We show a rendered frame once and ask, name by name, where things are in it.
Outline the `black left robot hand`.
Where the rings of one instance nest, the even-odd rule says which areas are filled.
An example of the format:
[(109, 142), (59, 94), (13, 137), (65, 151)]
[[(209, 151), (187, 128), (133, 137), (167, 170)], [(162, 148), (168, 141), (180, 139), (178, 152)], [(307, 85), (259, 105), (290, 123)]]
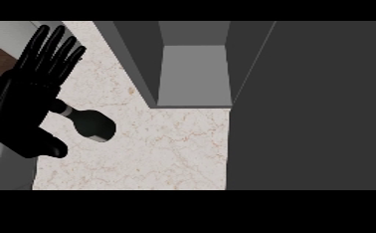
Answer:
[(0, 76), (0, 143), (25, 158), (68, 154), (65, 142), (40, 128), (87, 50), (80, 46), (72, 51), (74, 36), (60, 44), (65, 30), (60, 25), (50, 33), (50, 27), (40, 26), (15, 67)]

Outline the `grey open cabinet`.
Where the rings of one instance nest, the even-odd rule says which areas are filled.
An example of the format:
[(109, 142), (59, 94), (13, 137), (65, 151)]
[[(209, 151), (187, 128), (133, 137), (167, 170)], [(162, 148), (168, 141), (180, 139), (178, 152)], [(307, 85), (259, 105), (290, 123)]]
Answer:
[(271, 21), (97, 21), (124, 71), (153, 109), (229, 109)]

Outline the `dark grey cabinet door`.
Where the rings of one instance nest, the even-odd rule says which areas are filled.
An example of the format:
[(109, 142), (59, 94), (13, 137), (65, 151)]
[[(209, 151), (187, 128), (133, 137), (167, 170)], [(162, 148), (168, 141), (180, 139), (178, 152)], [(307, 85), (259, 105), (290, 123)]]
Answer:
[(229, 189), (376, 188), (376, 22), (274, 24), (229, 123)]

